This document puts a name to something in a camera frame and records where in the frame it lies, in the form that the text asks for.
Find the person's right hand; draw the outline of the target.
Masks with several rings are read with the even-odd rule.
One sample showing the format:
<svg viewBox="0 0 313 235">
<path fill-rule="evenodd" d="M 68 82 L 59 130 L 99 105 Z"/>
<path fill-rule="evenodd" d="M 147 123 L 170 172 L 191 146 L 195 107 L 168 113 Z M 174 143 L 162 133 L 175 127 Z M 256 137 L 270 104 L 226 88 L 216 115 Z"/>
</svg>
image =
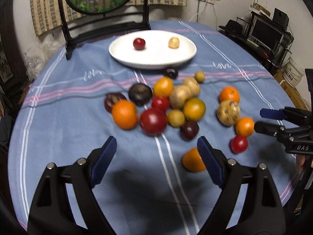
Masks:
<svg viewBox="0 0 313 235">
<path fill-rule="evenodd" d="M 309 156 L 297 155 L 297 157 L 296 157 L 296 171 L 297 171 L 297 173 L 301 173 L 303 171 L 303 169 L 305 168 L 305 163 L 309 159 L 310 159 Z"/>
</svg>

